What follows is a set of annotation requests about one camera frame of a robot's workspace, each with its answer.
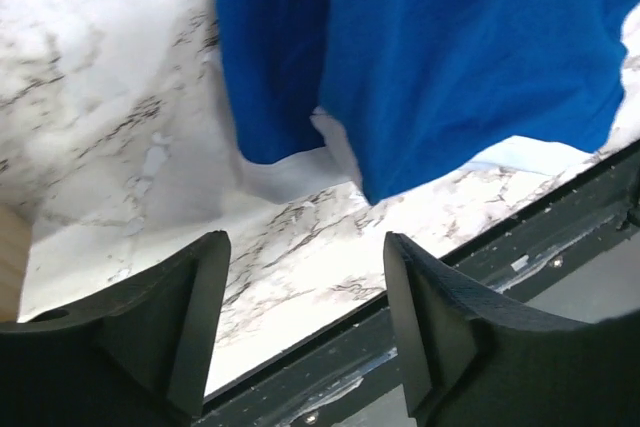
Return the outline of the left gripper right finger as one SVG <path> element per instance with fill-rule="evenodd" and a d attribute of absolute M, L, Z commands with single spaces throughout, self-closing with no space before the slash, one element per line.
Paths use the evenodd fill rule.
<path fill-rule="evenodd" d="M 402 234 L 384 273 L 409 416 L 420 426 L 635 426 L 639 316 L 583 323 L 510 299 Z"/>

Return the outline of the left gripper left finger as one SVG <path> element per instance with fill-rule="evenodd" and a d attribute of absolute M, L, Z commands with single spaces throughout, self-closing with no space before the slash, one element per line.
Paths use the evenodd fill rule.
<path fill-rule="evenodd" d="M 2 323 L 2 425 L 191 425 L 229 264 L 228 235 L 210 232 L 93 295 Z"/>

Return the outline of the blue boxer underwear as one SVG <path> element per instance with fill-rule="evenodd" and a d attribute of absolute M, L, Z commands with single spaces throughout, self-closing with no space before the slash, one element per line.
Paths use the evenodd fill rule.
<path fill-rule="evenodd" d="M 639 0 L 216 0 L 242 184 L 370 204 L 460 166 L 552 175 L 610 136 Z"/>

